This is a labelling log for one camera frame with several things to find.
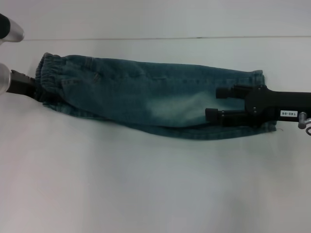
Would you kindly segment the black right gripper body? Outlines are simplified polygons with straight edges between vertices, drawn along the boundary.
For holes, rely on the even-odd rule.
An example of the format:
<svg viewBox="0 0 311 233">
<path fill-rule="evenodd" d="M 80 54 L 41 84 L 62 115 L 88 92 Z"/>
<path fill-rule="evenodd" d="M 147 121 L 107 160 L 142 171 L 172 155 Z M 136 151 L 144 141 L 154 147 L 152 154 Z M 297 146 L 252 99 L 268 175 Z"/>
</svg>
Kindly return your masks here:
<svg viewBox="0 0 311 233">
<path fill-rule="evenodd" d="M 245 97 L 245 111 L 253 125 L 269 121 L 297 122 L 299 128 L 311 123 L 311 94 L 277 92 L 258 86 Z"/>
</svg>

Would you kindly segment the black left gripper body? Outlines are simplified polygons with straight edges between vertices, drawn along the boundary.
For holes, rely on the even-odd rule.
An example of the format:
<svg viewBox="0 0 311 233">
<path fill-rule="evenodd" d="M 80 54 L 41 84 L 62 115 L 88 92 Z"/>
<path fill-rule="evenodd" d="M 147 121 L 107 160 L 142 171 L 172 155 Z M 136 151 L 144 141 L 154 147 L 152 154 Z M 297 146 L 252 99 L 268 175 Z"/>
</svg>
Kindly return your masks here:
<svg viewBox="0 0 311 233">
<path fill-rule="evenodd" d="M 16 70 L 11 70 L 11 81 L 7 92 L 34 97 L 36 91 L 35 78 L 29 77 Z"/>
</svg>

